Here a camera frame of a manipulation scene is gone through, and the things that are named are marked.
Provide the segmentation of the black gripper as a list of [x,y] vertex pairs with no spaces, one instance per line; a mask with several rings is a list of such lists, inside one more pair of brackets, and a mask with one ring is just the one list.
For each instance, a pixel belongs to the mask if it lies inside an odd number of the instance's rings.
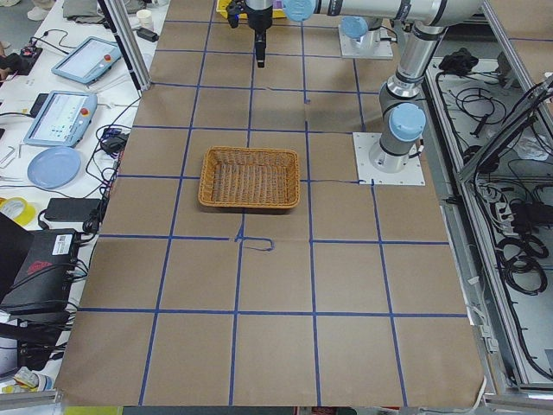
[[255,57],[258,68],[265,67],[266,32],[272,25],[272,0],[246,0],[245,13],[249,27],[255,32]]

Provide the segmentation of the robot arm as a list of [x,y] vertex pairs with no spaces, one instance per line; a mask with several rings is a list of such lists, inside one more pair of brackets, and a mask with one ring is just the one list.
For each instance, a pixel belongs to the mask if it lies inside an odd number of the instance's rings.
[[283,1],[290,20],[303,22],[313,14],[390,18],[413,24],[396,72],[383,84],[379,102],[384,130],[369,151],[371,164],[395,174],[407,164],[426,115],[414,104],[431,58],[448,27],[471,17],[481,1]]

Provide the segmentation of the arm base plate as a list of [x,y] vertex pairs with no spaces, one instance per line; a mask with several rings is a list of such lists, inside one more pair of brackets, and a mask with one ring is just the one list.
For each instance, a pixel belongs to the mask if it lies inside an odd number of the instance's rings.
[[365,185],[424,186],[425,180],[418,148],[392,156],[380,146],[380,133],[353,133],[358,182]]
[[343,58],[391,60],[393,51],[386,29],[366,32],[360,38],[352,38],[339,26],[340,51]]

